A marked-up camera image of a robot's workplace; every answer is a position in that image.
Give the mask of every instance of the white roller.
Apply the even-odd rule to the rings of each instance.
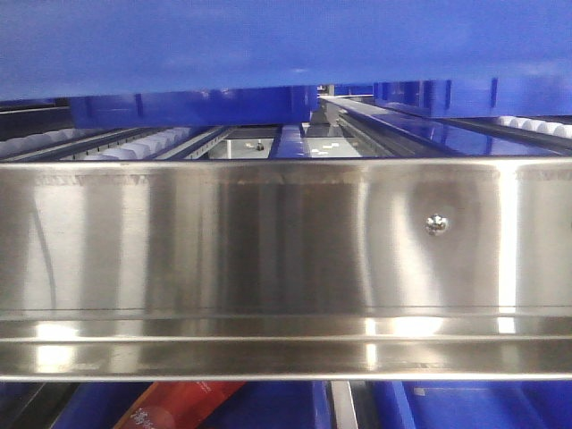
[[[171,132],[157,132],[157,134],[153,134],[149,137],[158,137],[164,139],[166,146],[172,146],[175,144],[175,136]]]
[[[545,122],[538,127],[538,132],[542,134],[554,134],[554,131],[562,125],[560,122]]]
[[[118,159],[117,156],[111,155],[88,155],[81,161],[117,161]]]
[[[554,130],[554,135],[564,139],[572,139],[572,125],[560,125]]]
[[[137,139],[136,141],[140,142],[141,140],[153,140],[156,141],[157,143],[159,143],[161,145],[161,149],[165,149],[167,147],[168,144],[168,138],[165,136],[157,136],[156,134],[152,135],[152,136],[146,136],[143,139]]]
[[[151,154],[156,154],[164,147],[158,139],[137,139],[133,140],[133,143],[147,146]]]
[[[497,118],[496,122],[497,122],[499,125],[502,125],[502,126],[504,126],[504,127],[509,127],[509,126],[510,126],[510,122],[511,122],[513,119],[517,119],[517,118],[516,118],[515,116],[499,116],[499,117]]]
[[[526,118],[514,118],[510,121],[510,127],[512,128],[522,128],[526,121],[529,121]]]
[[[137,154],[129,149],[121,149],[120,147],[112,147],[111,149],[104,150],[102,155],[115,156],[117,159],[137,159]]]
[[[34,142],[33,147],[42,147],[45,145],[49,145],[50,143],[54,143],[52,138],[50,136],[47,136],[46,134],[32,134],[31,136],[28,136],[26,139],[30,139],[30,141]]]
[[[64,141],[67,139],[65,132],[58,130],[58,131],[48,131],[44,133],[45,136],[48,136],[53,143],[57,143],[58,141]]]
[[[176,130],[181,130],[183,132],[183,136],[187,138],[190,136],[190,128],[189,127],[177,127]]]
[[[14,139],[8,139],[2,146],[0,146],[0,156],[10,156],[12,154],[16,154],[21,152],[25,146],[25,138],[24,137],[16,137]]]
[[[174,135],[177,143],[181,143],[189,135],[185,130],[182,130],[180,128],[173,128],[171,130],[167,130],[164,132],[169,132],[172,135]]]
[[[538,128],[543,123],[545,123],[545,121],[537,121],[536,119],[529,119],[523,124],[522,129],[527,131],[538,131]]]
[[[149,148],[149,146],[141,145],[140,143],[134,141],[130,143],[125,143],[124,145],[121,145],[120,148],[132,150],[133,152],[135,152],[135,155],[137,155],[137,159],[143,159],[146,156],[151,155],[151,149]]]
[[[80,134],[77,132],[76,129],[74,128],[65,128],[63,130],[60,130],[66,137],[66,139],[73,139],[75,137],[78,137]]]

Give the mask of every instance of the metal track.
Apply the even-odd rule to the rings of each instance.
[[[570,139],[550,136],[535,131],[503,127],[496,123],[488,122],[482,119],[447,119],[442,121],[458,127],[466,128],[468,130],[484,132],[499,138],[527,141],[538,147],[545,147],[549,150],[557,150],[562,155],[572,155],[572,140]]]
[[[572,376],[572,161],[0,166],[0,378]]]
[[[94,136],[89,136],[73,141],[64,141],[61,144],[53,144],[24,154],[9,156],[2,160],[8,163],[37,162],[37,161],[57,161],[66,156],[84,152],[95,147],[109,143],[116,143],[126,139],[135,139],[145,136],[153,129],[132,128],[126,130],[111,130]]]

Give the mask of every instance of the stainless steel panel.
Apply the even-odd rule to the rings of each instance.
[[[571,180],[561,158],[1,165],[0,377],[568,377]]]

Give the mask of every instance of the red packaging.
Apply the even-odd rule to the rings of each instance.
[[[114,429],[192,429],[244,383],[153,383]]]

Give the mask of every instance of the blue bin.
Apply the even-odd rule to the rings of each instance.
[[[307,122],[317,86],[75,97],[78,128],[256,125]]]
[[[572,427],[571,382],[381,382],[374,395],[395,429]]]
[[[331,429],[325,383],[247,383],[209,416],[201,427]]]
[[[52,429],[113,427],[150,383],[84,383],[75,391]]]
[[[383,82],[375,103],[432,118],[572,114],[572,78],[533,76]]]

